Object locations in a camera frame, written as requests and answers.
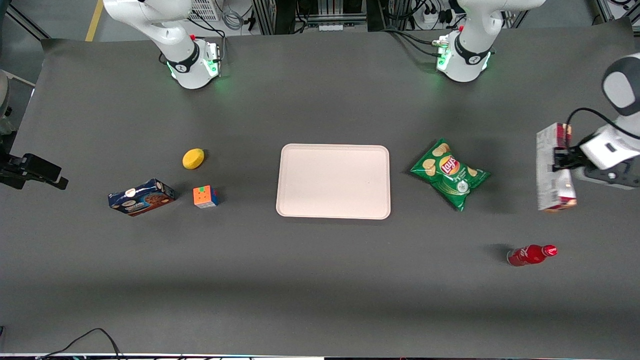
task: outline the wire basket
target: wire basket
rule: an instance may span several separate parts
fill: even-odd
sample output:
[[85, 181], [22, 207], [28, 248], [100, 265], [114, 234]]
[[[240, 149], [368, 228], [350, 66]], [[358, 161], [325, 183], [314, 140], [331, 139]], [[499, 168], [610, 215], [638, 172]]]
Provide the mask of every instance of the wire basket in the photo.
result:
[[191, 4], [189, 19], [193, 21], [202, 21], [202, 19], [206, 21], [219, 21], [221, 19], [220, 8], [223, 6], [222, 0], [218, 0], [217, 3], [216, 0], [191, 0]]

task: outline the red bottle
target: red bottle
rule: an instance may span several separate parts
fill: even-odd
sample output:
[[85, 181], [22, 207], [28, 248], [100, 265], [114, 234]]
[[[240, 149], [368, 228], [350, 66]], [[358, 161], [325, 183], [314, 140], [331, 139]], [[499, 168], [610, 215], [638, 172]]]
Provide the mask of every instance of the red bottle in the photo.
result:
[[513, 266], [539, 264], [550, 256], [555, 256], [558, 249], [553, 245], [529, 245], [507, 253], [507, 260]]

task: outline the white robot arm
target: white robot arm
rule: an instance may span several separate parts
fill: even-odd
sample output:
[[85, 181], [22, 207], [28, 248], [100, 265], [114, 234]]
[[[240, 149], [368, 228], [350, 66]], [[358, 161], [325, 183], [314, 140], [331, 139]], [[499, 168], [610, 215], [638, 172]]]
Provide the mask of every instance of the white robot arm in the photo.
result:
[[104, 8], [156, 43], [184, 88], [201, 88], [220, 73], [218, 46], [191, 38], [178, 22], [189, 17], [191, 0], [104, 0]]
[[568, 168], [579, 179], [618, 188], [640, 187], [640, 177], [632, 172], [634, 159], [640, 155], [640, 53], [609, 66], [602, 79], [602, 92], [620, 115], [611, 122], [597, 111], [581, 108], [610, 124], [575, 147], [556, 149], [554, 168]]
[[502, 11], [524, 11], [545, 0], [458, 0], [467, 14], [464, 29], [440, 37], [436, 68], [455, 81], [475, 80], [486, 68], [493, 41], [502, 29]]

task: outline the yellow sponge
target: yellow sponge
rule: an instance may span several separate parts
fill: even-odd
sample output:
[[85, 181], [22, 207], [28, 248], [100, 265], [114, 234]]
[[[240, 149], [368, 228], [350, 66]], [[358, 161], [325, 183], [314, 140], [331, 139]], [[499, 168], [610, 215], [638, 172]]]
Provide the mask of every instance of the yellow sponge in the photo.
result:
[[193, 170], [199, 167], [204, 161], [204, 151], [202, 149], [191, 149], [182, 157], [182, 166]]

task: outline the green chip bag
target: green chip bag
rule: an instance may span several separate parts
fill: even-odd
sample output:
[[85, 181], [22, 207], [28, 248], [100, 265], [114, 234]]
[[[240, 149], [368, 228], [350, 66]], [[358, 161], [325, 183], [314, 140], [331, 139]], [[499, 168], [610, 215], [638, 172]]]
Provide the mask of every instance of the green chip bag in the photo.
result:
[[474, 170], [456, 160], [444, 138], [418, 161], [411, 172], [429, 181], [458, 211], [465, 208], [465, 199], [489, 177], [484, 170]]

